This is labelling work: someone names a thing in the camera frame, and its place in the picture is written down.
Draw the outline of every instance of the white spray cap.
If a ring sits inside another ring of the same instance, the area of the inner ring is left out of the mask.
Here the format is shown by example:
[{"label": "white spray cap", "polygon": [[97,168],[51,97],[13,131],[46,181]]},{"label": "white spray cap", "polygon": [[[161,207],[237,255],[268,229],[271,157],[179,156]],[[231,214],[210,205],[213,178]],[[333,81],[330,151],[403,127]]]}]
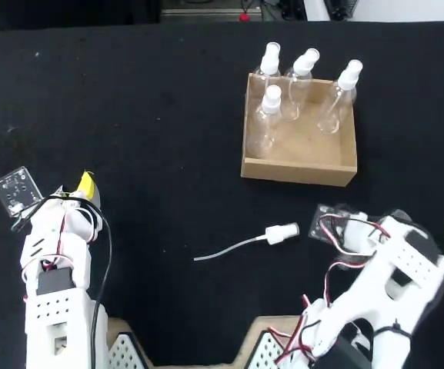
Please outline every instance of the white spray cap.
[{"label": "white spray cap", "polygon": [[282,103],[282,89],[277,85],[270,85],[262,98],[261,107],[266,114],[275,114]]},{"label": "white spray cap", "polygon": [[269,42],[261,59],[261,71],[265,75],[274,75],[278,71],[280,63],[280,45],[277,42]]},{"label": "white spray cap", "polygon": [[298,75],[307,75],[314,64],[319,60],[319,52],[315,48],[308,49],[304,55],[300,55],[295,63],[293,63],[293,70]]},{"label": "white spray cap", "polygon": [[350,60],[346,69],[339,75],[338,86],[345,91],[353,89],[359,81],[362,68],[363,64],[360,60]]}]

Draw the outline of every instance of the open cardboard box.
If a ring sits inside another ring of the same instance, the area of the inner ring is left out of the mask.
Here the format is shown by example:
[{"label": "open cardboard box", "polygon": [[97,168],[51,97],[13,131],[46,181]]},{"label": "open cardboard box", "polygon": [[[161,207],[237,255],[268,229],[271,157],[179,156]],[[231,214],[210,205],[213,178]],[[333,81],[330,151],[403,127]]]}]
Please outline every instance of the open cardboard box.
[{"label": "open cardboard box", "polygon": [[[278,140],[265,159],[246,154],[247,132],[253,122],[252,113],[261,103],[264,86],[250,74],[245,94],[244,141],[241,176],[273,181],[317,185],[346,186],[357,172],[355,125],[351,114],[338,132],[324,135],[315,122],[315,113],[332,83],[312,80],[305,107],[295,121],[279,125]],[[275,83],[288,90],[289,79],[276,78]],[[288,107],[283,102],[282,110]]]}]

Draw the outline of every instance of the cardboard base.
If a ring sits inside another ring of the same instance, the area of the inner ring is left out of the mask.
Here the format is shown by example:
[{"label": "cardboard base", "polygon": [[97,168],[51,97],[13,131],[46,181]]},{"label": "cardboard base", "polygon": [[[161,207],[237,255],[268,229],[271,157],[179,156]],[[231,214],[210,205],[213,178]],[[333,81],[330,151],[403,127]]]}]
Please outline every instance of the cardboard base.
[{"label": "cardboard base", "polygon": [[[214,365],[189,365],[189,366],[163,366],[156,367],[153,363],[148,359],[148,356],[145,353],[145,350],[141,346],[140,342],[136,340],[138,347],[141,351],[141,354],[145,358],[146,364],[150,369],[202,369],[202,368],[215,368],[215,369],[241,369],[245,366],[247,361],[249,360],[252,350],[256,345],[259,335],[262,331],[265,331],[268,327],[274,327],[279,331],[289,332],[291,333],[297,322],[299,321],[298,316],[282,316],[282,317],[257,317],[252,323],[247,335],[242,342],[242,346],[240,347],[239,353],[235,357],[235,360],[231,364],[214,364]],[[107,345],[111,347],[114,344],[117,335],[121,332],[132,332],[129,324],[123,321],[122,319],[111,317],[108,320],[108,332],[107,332]]]}]

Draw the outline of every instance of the white robotic arm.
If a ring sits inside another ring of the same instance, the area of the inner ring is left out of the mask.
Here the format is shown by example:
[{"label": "white robotic arm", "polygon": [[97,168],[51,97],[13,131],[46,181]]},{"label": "white robotic arm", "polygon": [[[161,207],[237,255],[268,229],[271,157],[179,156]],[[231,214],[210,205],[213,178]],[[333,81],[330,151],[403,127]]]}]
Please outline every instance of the white robotic arm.
[{"label": "white robotic arm", "polygon": [[[367,220],[363,213],[350,217]],[[325,292],[324,299],[314,301],[304,310],[305,323],[296,328],[300,350],[282,360],[280,367],[308,368],[314,361],[309,359],[311,355],[317,359],[313,367],[328,367],[319,365],[319,358],[330,352],[348,323],[364,318],[374,330],[372,366],[368,367],[401,368],[417,324],[440,295],[444,256],[439,254],[431,237],[415,224],[392,216],[381,219],[380,228],[347,221],[343,239],[343,246],[350,254],[372,256],[363,263],[351,288],[334,303],[327,304]],[[398,274],[405,283],[396,280]],[[305,352],[302,346],[310,350]],[[296,347],[298,340],[289,349]]]},{"label": "white robotic arm", "polygon": [[31,216],[32,222],[20,260],[27,290],[26,367],[106,369],[107,314],[99,305],[93,331],[95,301],[86,292],[91,265],[88,243],[102,229],[100,214],[87,203],[100,206],[98,190],[84,173],[77,191],[66,194],[60,188],[42,201],[35,213],[30,208],[22,214],[23,220]]}]

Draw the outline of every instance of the table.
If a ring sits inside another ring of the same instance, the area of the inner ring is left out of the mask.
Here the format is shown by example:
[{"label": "table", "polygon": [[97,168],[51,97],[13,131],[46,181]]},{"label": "table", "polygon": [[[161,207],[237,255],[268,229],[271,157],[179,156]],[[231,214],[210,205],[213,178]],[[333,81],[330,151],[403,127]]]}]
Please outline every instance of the table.
[{"label": "table", "polygon": [[[317,78],[364,63],[356,102],[359,173],[347,188],[239,177],[248,71],[265,43],[281,64],[308,47]],[[444,23],[215,24],[0,33],[0,176],[25,165],[43,194],[95,173],[112,224],[105,293],[156,364],[234,358],[259,315],[298,314],[322,293],[334,250],[300,238],[195,256],[297,221],[318,203],[407,211],[444,252]],[[0,368],[25,363],[23,234],[0,205]],[[91,246],[95,296],[105,236]],[[352,272],[331,276],[331,294]],[[406,365],[444,367],[444,299]]]}]

